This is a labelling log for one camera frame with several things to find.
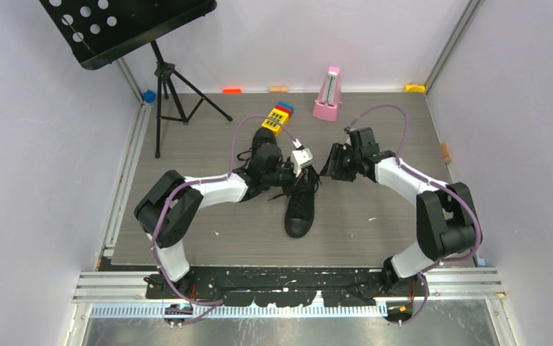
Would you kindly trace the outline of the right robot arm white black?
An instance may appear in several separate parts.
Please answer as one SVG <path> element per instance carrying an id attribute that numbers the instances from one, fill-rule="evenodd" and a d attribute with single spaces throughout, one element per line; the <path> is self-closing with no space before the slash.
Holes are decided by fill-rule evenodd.
<path id="1" fill-rule="evenodd" d="M 349 139 L 332 144 L 320 174 L 346 182 L 362 175 L 415 207 L 415 241 L 383 264 L 382 286 L 388 294 L 400 296 L 410 287 L 411 277 L 441 260 L 457 260 L 460 253 L 477 250 L 482 231 L 467 185 L 433 179 L 395 152 L 382 151 L 371 128 L 345 132 Z"/>

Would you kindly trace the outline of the black canvas shoe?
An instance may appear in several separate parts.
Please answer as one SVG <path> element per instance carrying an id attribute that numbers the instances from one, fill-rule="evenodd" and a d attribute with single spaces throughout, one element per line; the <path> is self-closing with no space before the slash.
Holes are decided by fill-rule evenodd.
<path id="1" fill-rule="evenodd" d="M 281 196 L 288 198 L 284 214 L 286 234 L 294 239 L 305 236 L 313 222 L 315 214 L 315 195 L 321 184 L 319 174 L 313 166 L 305 167 L 299 176 L 292 169 L 283 167 L 280 171 L 267 175 L 264 182 L 270 186 L 281 187 Z"/>
<path id="2" fill-rule="evenodd" d="M 245 170 L 252 159 L 252 157 L 255 155 L 256 151 L 264 144 L 276 144 L 276 137 L 275 134 L 264 127 L 260 127 L 255 131 L 255 134 L 252 138 L 252 144 L 249 149 L 246 151 L 243 151 L 236 155 L 236 159 L 238 161 L 241 161 L 243 165 L 238 167 L 236 171 L 242 171 Z"/>

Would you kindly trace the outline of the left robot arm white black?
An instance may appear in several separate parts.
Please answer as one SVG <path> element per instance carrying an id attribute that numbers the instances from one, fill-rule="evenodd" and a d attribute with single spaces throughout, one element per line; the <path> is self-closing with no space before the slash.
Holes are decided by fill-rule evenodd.
<path id="1" fill-rule="evenodd" d="M 195 214 L 222 203 L 242 203 L 271 187 L 290 187 L 304 174 L 303 151 L 283 159 L 275 144 L 262 144 L 240 167 L 212 177 L 184 177 L 176 170 L 164 173 L 138 203 L 133 214 L 150 240 L 164 289 L 174 298 L 184 298 L 192 287 L 190 264 L 183 238 Z"/>

